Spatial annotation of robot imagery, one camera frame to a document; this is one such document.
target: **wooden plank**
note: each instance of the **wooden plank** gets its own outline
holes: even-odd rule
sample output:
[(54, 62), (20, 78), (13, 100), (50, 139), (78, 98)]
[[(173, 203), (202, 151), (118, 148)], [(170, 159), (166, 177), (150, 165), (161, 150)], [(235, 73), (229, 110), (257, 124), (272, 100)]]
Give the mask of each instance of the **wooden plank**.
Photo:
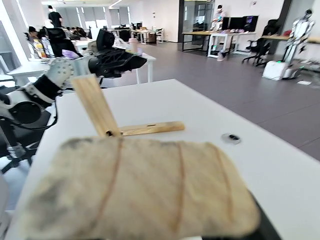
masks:
[(88, 113), (98, 135), (121, 136), (116, 120), (97, 82), (96, 75), (76, 77), (71, 81), (74, 90)]
[[(289, 39), (288, 36), (262, 36), (263, 39), (270, 39), (270, 40), (280, 40), (280, 41), (287, 41)], [(308, 43), (310, 44), (320, 44), (320, 37), (312, 36), (308, 38)]]
[(262, 36), (263, 39), (271, 39), (271, 40), (282, 40), (282, 41), (287, 41), (289, 39), (288, 36), (276, 36), (276, 35), (271, 35), (271, 36)]
[(181, 121), (150, 123), (145, 125), (124, 126), (120, 128), (123, 136), (155, 134), (185, 130), (185, 125)]

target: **dark gray carpet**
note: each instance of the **dark gray carpet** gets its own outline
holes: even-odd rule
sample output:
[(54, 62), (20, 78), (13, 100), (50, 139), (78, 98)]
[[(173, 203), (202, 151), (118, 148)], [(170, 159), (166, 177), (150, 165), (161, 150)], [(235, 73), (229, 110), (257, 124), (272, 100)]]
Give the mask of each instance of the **dark gray carpet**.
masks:
[[(203, 53), (181, 52), (176, 43), (140, 47), (157, 58), (155, 81), (177, 79), (320, 160), (317, 75), (308, 73), (296, 80), (274, 81), (262, 78), (263, 67), (242, 64), (245, 57), (242, 55), (217, 62)], [(142, 67), (140, 75), (141, 82), (147, 82), (146, 66)], [(300, 85), (297, 84), (299, 80), (315, 84)], [(134, 72), (105, 82), (108, 87), (131, 84), (136, 84)]]

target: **white robot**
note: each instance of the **white robot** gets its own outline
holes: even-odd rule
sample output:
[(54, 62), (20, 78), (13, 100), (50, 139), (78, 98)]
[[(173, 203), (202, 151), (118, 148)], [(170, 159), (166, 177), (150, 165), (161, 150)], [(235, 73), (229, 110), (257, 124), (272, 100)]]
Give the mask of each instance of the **white robot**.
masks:
[(315, 21), (310, 20), (311, 16), (312, 10), (308, 9), (304, 17), (294, 21), (282, 61), (268, 62), (263, 72), (265, 78), (273, 80), (294, 79), (300, 75), (301, 68), (294, 67), (293, 59), (298, 49), (300, 49), (299, 54), (306, 50), (310, 32), (315, 25)]

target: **desk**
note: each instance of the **desk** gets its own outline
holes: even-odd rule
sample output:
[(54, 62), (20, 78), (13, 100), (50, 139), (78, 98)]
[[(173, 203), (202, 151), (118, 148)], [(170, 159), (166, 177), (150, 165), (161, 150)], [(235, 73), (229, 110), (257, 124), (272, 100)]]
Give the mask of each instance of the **desk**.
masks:
[[(183, 32), (182, 33), (182, 52), (184, 51), (203, 51), (204, 45), (205, 45), (205, 41), (206, 41), (206, 37), (210, 36), (212, 33), (214, 33), (213, 31), (191, 31), (191, 32)], [(185, 49), (185, 44), (186, 43), (192, 43), (192, 41), (185, 41), (185, 36), (186, 35), (190, 35), (190, 36), (202, 36), (203, 40), (202, 40), (202, 46), (201, 47), (196, 47), (196, 48), (188, 48)]]
[(131, 34), (132, 33), (136, 33), (138, 35), (141, 35), (141, 44), (147, 44), (147, 34), (157, 34), (157, 33), (160, 33), (162, 31), (155, 31), (155, 30), (131, 30)]
[[(278, 36), (278, 35), (271, 35), (271, 36), (262, 36), (263, 39), (269, 39), (269, 40), (278, 40), (278, 41), (288, 41), (288, 36)], [(318, 36), (311, 36), (308, 38), (307, 42), (309, 44), (320, 44), (320, 37)]]
[[(148, 82), (151, 83), (154, 80), (154, 61), (157, 59), (153, 56), (150, 56), (146, 53), (142, 54), (142, 57), (147, 60), (146, 64), (148, 67)], [(27, 78), (29, 77), (39, 77), (45, 71), (49, 70), (49, 64), (42, 64), (40, 61), (29, 61), (27, 64), (24, 64), (17, 69), (8, 73), (8, 75), (14, 77), (19, 86), (23, 86), (29, 83)], [(140, 84), (139, 79), (139, 69), (135, 70), (136, 73), (136, 82)]]
[(42, 64), (40, 61), (28, 61), (27, 64), (24, 64), (7, 74), (16, 79), (18, 86), (23, 86), (29, 83), (27, 78), (39, 77), (44, 71), (49, 70), (49, 68), (49, 64)]
[(208, 45), (208, 57), (210, 58), (217, 58), (218, 55), (212, 54), (212, 48), (216, 48), (218, 46), (219, 43), (219, 38), (224, 38), (224, 42), (223, 42), (223, 47), (222, 49), (225, 51), (228, 46), (228, 38), (231, 37), (231, 42), (230, 42), (230, 47), (229, 47), (229, 51), (228, 53), (231, 53), (231, 46), (232, 46), (232, 42), (234, 37), (236, 37), (236, 43), (235, 43), (235, 49), (233, 51), (234, 54), (248, 54), (249, 52), (243, 52), (243, 51), (239, 51), (238, 50), (238, 46), (239, 46), (239, 39), (241, 36), (253, 36), (253, 38), (256, 37), (256, 33), (255, 32), (241, 32), (241, 33), (218, 33), (218, 32), (213, 32), (210, 35), (210, 40), (209, 40), (209, 45)]
[[(109, 88), (103, 93), (120, 127), (168, 121), (183, 121), (186, 127), (130, 138), (217, 145), (231, 157), (283, 240), (320, 239), (317, 160), (174, 79)], [(18, 217), (59, 145), (70, 138), (97, 136), (75, 93), (58, 97), (57, 107), (59, 120), (43, 135), (5, 240), (25, 240), (19, 237)], [(238, 135), (242, 142), (224, 142), (226, 133)]]
[[(142, 53), (141, 57), (146, 59), (146, 64), (148, 66), (148, 83), (152, 83), (154, 81), (154, 61), (156, 61), (157, 59), (146, 53)], [(136, 74), (136, 83), (140, 84), (139, 68), (135, 70), (135, 74)]]
[(89, 43), (91, 43), (93, 40), (76, 40), (72, 41), (73, 45), (77, 49), (78, 53), (82, 54), (83, 50), (82, 48), (88, 48)]

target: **metal table leg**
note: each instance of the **metal table leg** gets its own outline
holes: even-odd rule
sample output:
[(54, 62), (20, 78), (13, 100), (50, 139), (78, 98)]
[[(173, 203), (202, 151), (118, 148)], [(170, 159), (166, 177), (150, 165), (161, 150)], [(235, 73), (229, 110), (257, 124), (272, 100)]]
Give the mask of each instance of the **metal table leg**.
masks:
[(138, 69), (138, 68), (135, 70), (135, 74), (136, 74), (136, 83), (137, 83), (137, 84), (140, 84), (139, 69)]
[(152, 83), (154, 81), (154, 62), (148, 62), (148, 83)]

